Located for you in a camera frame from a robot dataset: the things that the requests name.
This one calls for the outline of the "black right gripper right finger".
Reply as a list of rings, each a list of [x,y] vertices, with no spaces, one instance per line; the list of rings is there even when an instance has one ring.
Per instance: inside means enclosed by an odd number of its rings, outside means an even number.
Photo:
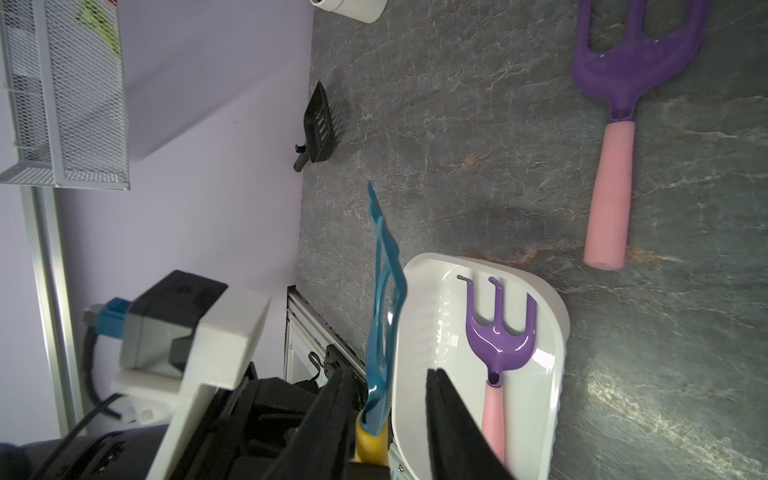
[[[426,377],[426,425],[433,479],[512,480],[443,369]]]

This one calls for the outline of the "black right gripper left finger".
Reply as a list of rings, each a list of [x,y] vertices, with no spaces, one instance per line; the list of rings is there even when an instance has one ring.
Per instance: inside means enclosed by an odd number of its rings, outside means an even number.
[[[353,441],[355,372],[337,370],[272,466],[273,479],[341,479]]]

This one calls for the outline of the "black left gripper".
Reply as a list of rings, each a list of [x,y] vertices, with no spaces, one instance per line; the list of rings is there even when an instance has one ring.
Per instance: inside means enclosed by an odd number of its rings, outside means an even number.
[[[354,419],[365,398],[361,376],[355,372],[356,396],[352,416],[353,441],[341,479],[363,479],[366,467],[354,461]],[[294,438],[323,387],[279,378],[260,379],[248,366],[233,391],[218,391],[181,459],[174,479],[273,479],[272,466]]]

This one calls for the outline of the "teal rake yellow handle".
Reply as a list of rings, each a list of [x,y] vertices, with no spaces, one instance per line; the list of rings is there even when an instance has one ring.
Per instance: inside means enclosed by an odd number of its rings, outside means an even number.
[[[376,233],[374,302],[365,354],[368,395],[356,419],[354,461],[386,467],[398,327],[408,287],[398,243],[389,231],[372,184],[367,185],[367,191]]]

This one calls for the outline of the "purple rake pink handle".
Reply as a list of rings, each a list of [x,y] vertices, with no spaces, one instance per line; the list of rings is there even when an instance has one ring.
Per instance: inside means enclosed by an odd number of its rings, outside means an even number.
[[[466,283],[466,338],[472,352],[487,368],[487,381],[481,420],[481,432],[492,452],[506,463],[506,413],[504,406],[503,373],[524,367],[531,359],[536,346],[538,304],[526,296],[525,328],[520,334],[507,331],[504,321],[505,291],[495,277],[489,282],[495,287],[494,315],[483,325],[475,319],[474,282],[460,275]]]
[[[583,260],[595,269],[619,270],[627,251],[637,102],[695,58],[705,36],[710,3],[690,1],[677,30],[651,38],[643,30],[646,3],[630,1],[624,36],[606,52],[589,47],[591,7],[590,1],[579,5],[572,72],[581,92],[608,102],[610,122],[603,135]]]

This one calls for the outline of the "white storage tray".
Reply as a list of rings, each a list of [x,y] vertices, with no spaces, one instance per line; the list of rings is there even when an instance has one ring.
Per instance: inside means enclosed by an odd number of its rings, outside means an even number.
[[[415,479],[432,476],[428,452],[426,380],[442,368],[475,423],[482,419],[487,369],[466,338],[467,284],[474,283],[479,322],[494,314],[496,278],[504,288],[509,332],[525,326],[526,301],[537,309],[536,349],[521,369],[505,373],[506,461],[516,479],[550,473],[562,392],[570,318],[558,292],[535,274],[468,257],[424,253],[404,268],[407,299],[399,321],[392,427],[400,461]]]

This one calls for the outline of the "black slotted scoop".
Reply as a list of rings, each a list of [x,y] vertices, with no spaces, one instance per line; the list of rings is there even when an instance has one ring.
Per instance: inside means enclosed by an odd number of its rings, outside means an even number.
[[[294,171],[301,172],[308,163],[324,162],[337,147],[332,112],[324,86],[320,81],[310,97],[303,116],[305,143],[296,145],[298,157]]]

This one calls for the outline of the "small white potted plant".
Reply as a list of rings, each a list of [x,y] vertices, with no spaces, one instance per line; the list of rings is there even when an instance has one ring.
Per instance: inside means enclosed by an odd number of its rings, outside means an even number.
[[[372,24],[383,13],[387,0],[311,0],[310,3],[326,12]]]

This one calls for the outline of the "green leaf toy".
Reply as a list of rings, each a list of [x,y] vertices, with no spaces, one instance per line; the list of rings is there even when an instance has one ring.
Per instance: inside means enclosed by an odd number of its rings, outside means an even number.
[[[93,30],[111,53],[120,59],[122,55],[117,19],[116,1],[79,0],[76,20]]]

